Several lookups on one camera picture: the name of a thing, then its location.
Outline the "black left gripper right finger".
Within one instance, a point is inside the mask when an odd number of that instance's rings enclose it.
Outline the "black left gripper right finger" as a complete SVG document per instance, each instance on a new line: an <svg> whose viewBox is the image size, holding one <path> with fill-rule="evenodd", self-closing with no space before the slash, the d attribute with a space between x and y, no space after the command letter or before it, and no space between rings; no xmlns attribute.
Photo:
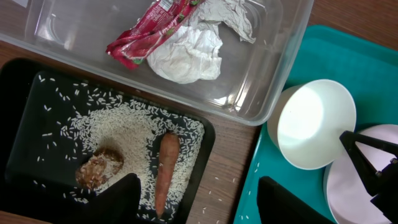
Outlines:
<svg viewBox="0 0 398 224"><path fill-rule="evenodd" d="M262 224L333 224L268 176L259 179L257 207Z"/></svg>

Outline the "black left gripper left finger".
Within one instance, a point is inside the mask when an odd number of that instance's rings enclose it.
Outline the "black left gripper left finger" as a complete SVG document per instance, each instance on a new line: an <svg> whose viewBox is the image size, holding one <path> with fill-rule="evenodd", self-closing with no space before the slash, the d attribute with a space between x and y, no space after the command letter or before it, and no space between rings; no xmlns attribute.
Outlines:
<svg viewBox="0 0 398 224"><path fill-rule="evenodd" d="M130 173L58 223L135 223L140 197L141 181L136 174Z"/></svg>

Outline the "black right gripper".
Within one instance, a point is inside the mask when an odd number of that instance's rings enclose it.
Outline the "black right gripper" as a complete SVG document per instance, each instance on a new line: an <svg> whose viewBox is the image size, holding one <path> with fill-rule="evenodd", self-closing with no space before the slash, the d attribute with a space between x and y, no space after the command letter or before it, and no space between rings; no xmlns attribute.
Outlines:
<svg viewBox="0 0 398 224"><path fill-rule="evenodd" d="M343 132L340 141L367 193L375 196L371 202L391 223L397 223L397 144L351 131ZM377 170L359 150L357 142L393 154L394 157L389 165L382 170Z"/></svg>

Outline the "pink plate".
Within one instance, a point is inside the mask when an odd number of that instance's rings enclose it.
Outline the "pink plate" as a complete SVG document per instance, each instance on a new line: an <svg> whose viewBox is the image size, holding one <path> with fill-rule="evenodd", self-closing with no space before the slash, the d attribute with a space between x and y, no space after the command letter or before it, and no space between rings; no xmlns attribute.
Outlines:
<svg viewBox="0 0 398 224"><path fill-rule="evenodd" d="M365 136L397 144L397 125L382 124L360 132ZM379 171L390 163L393 154L356 143L370 163ZM346 152L328 165L323 178L325 200L337 223L392 223L371 203L370 196Z"/></svg>

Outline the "brown food chunk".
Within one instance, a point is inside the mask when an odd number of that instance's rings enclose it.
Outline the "brown food chunk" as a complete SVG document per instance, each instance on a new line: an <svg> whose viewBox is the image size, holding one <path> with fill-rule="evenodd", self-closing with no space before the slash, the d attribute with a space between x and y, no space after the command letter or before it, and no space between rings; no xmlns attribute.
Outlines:
<svg viewBox="0 0 398 224"><path fill-rule="evenodd" d="M118 150L102 147L76 170L75 178L83 188L97 189L115 176L123 165L124 158Z"/></svg>

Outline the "orange carrot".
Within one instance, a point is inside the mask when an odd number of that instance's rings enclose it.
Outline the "orange carrot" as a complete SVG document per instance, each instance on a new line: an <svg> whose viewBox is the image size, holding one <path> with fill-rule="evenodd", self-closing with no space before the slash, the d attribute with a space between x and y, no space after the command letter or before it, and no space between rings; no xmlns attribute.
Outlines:
<svg viewBox="0 0 398 224"><path fill-rule="evenodd" d="M174 133L166 133L160 143L159 166L155 185L155 211L160 218L165 210L167 194L180 152L180 140Z"/></svg>

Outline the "white rice pile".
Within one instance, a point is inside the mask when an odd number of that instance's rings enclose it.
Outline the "white rice pile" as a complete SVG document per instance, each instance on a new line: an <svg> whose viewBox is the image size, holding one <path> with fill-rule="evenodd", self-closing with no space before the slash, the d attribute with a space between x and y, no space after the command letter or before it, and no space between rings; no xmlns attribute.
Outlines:
<svg viewBox="0 0 398 224"><path fill-rule="evenodd" d="M31 98L39 112L39 152L35 159L54 162L71 172L81 161L105 146L118 150L124 160L120 171L93 188L100 194L124 175L133 172L141 180L139 218L159 223L187 219L198 185L192 177L205 137L202 122L142 100L124 96L69 77L38 73ZM155 214L155 182L160 162L160 142L166 133L178 136L180 150L161 218Z"/></svg>

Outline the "white bowl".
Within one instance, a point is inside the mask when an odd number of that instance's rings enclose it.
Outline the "white bowl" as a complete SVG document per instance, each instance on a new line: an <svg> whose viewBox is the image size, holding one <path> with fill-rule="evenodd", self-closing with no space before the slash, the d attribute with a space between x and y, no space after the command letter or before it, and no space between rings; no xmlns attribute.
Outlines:
<svg viewBox="0 0 398 224"><path fill-rule="evenodd" d="M315 170L339 158L339 137L354 131L356 105L342 84L314 80L284 90L267 121L267 131L283 157L293 166Z"/></svg>

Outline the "red snack wrapper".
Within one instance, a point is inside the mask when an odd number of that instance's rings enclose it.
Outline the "red snack wrapper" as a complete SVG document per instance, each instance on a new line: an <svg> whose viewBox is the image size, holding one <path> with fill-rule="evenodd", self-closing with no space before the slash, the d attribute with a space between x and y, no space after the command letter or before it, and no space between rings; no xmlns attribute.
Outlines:
<svg viewBox="0 0 398 224"><path fill-rule="evenodd" d="M137 24L124 31L106 53L128 69L137 68L196 11L202 0L153 1Z"/></svg>

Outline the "white napkin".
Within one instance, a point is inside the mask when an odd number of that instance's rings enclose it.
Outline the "white napkin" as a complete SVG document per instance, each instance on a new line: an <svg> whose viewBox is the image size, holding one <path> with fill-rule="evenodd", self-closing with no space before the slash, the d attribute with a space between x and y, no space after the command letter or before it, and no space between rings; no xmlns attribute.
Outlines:
<svg viewBox="0 0 398 224"><path fill-rule="evenodd" d="M244 3L244 0L201 3L189 20L147 57L150 68L160 77L179 84L217 79L222 62L218 54L223 45L220 23L234 30L240 40L251 44L256 41Z"/></svg>

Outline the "black food waste tray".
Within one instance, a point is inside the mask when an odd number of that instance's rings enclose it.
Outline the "black food waste tray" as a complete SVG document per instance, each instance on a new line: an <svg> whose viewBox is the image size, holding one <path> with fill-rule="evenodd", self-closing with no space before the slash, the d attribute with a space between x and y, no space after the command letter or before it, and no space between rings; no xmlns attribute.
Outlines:
<svg viewBox="0 0 398 224"><path fill-rule="evenodd" d="M77 137L61 135L74 114L100 109L96 101L133 97L75 78L33 60L1 69L1 210L55 222L81 208L78 166L88 159Z"/></svg>

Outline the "teal plastic tray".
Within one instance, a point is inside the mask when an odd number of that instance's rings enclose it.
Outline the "teal plastic tray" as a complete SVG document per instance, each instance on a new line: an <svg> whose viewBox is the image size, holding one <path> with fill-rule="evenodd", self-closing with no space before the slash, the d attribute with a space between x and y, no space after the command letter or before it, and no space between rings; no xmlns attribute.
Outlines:
<svg viewBox="0 0 398 224"><path fill-rule="evenodd" d="M326 26L305 31L286 87L330 79L352 94L356 129L377 124L397 124L397 52ZM262 125L248 170L234 224L260 223L257 186L263 176L272 177L328 219L332 214L323 194L323 168L302 170L287 162Z"/></svg>

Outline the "clear plastic bin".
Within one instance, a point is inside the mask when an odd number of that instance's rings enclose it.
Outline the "clear plastic bin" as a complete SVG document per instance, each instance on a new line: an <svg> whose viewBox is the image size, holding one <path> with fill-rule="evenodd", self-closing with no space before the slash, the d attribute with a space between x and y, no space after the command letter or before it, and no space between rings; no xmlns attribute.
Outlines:
<svg viewBox="0 0 398 224"><path fill-rule="evenodd" d="M256 41L242 41L220 25L220 76L184 85L161 78L147 64L129 70L105 52L149 6L146 0L2 0L1 40L249 126L267 121L294 64L312 1L246 1Z"/></svg>

